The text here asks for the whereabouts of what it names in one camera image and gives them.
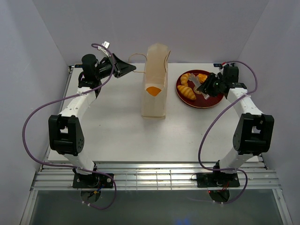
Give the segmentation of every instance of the red plate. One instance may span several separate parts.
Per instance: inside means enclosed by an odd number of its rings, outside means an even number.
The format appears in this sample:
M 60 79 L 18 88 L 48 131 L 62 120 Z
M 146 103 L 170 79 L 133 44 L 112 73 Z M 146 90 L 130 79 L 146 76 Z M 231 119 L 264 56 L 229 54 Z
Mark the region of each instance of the red plate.
M 184 97 L 178 90 L 177 90 L 177 86 L 181 85 L 180 82 L 180 78 L 182 75 L 186 74 L 186 73 L 193 73 L 194 75 L 198 75 L 198 74 L 205 74 L 205 75 L 210 75 L 210 72 L 204 71 L 204 70 L 199 70 L 199 69 L 194 69 L 194 70 L 189 70 L 183 74 L 180 75 L 180 77 L 178 78 L 177 82 L 176 82 L 176 92 L 179 96 L 179 98 L 187 105 L 197 108 L 197 109 L 206 109 L 206 108 L 210 108 L 215 106 L 216 104 L 218 104 L 222 98 L 223 98 L 223 94 L 218 94 L 218 96 L 216 97 L 209 97 L 208 99 L 205 99 L 203 97 L 203 95 L 201 94 L 201 92 L 198 92 L 197 90 L 194 89 L 195 85 L 193 82 L 191 81 L 187 81 L 188 86 L 193 90 L 193 92 L 196 95 L 196 100 L 190 100 L 186 97 Z

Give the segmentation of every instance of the white table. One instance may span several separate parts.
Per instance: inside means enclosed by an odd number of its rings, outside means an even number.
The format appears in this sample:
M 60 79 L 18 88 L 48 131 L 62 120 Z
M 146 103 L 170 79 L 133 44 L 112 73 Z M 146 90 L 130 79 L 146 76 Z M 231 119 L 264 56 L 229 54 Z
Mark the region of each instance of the white table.
M 134 65 L 138 71 L 144 68 L 142 63 Z M 209 109 L 185 105 L 175 92 L 175 84 L 182 73 L 191 69 L 218 72 L 213 64 L 169 63 L 165 120 L 141 117 L 143 74 L 113 77 L 82 118 L 83 150 L 98 162 L 197 162 L 203 134 L 229 102 L 223 98 Z M 67 96 L 76 93 L 81 71 L 81 68 L 74 68 Z M 203 161 L 216 162 L 228 153 L 238 121 L 233 108 L 220 118 L 204 143 Z M 67 161 L 53 150 L 48 160 Z M 258 158 L 249 161 L 257 162 Z

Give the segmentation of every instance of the brown paper bag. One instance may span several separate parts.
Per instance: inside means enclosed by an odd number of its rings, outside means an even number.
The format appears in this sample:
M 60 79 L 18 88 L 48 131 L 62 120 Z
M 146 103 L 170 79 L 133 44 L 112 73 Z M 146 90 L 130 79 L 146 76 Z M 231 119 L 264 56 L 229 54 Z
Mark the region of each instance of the brown paper bag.
M 142 116 L 144 118 L 165 119 L 165 103 L 168 86 L 168 46 L 156 43 L 148 48 L 142 90 Z M 153 96 L 146 90 L 148 87 L 161 89 Z

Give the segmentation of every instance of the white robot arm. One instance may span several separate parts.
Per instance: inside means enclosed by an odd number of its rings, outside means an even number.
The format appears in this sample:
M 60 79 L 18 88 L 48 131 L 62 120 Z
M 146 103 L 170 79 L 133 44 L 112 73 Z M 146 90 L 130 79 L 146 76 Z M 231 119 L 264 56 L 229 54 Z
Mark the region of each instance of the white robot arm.
M 93 187 L 99 182 L 98 175 L 80 169 L 84 168 L 90 171 L 97 169 L 87 152 L 83 151 L 84 136 L 80 120 L 90 104 L 98 97 L 101 88 L 97 89 L 97 87 L 101 85 L 101 79 L 110 75 L 113 66 L 113 75 L 116 78 L 136 69 L 135 66 L 118 59 L 115 54 L 104 57 L 100 62 L 93 54 L 83 56 L 80 66 L 83 71 L 78 78 L 77 93 L 79 96 L 75 97 L 59 115 L 52 115 L 48 120 L 50 148 L 66 157 L 72 165 L 78 167 L 78 169 L 73 169 L 73 172 L 76 180 L 79 179 L 78 183 L 84 183 L 80 188 Z M 81 94 L 91 89 L 95 89 L 95 91 Z
M 233 135 L 233 148 L 213 167 L 213 173 L 198 173 L 198 187 L 216 187 L 229 185 L 239 187 L 236 170 L 248 159 L 267 152 L 274 126 L 274 118 L 260 111 L 251 97 L 247 95 L 247 88 L 238 82 L 239 69 L 233 65 L 226 64 L 221 67 L 218 74 L 210 74 L 206 81 L 198 87 L 198 91 L 215 97 L 223 93 L 230 103 L 235 103 L 234 109 L 240 120 Z

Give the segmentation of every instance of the pastry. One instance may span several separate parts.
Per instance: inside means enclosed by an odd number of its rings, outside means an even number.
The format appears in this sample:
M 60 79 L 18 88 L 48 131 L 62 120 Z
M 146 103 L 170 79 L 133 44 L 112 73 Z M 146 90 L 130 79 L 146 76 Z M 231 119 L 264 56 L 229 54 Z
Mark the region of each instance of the pastry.
M 196 100 L 196 95 L 194 94 L 193 90 L 190 87 L 186 87 L 183 85 L 178 85 L 177 86 L 178 91 L 180 91 L 180 93 L 190 99 L 190 100 Z
M 181 76 L 181 78 L 180 78 L 180 83 L 181 83 L 181 85 L 188 87 L 188 79 L 189 79 L 189 76 L 190 76 L 189 73 L 184 74 L 184 75 Z
M 200 83 L 204 83 L 204 81 L 207 78 L 207 75 L 205 75 L 205 74 L 198 74 L 197 77 L 198 77 Z

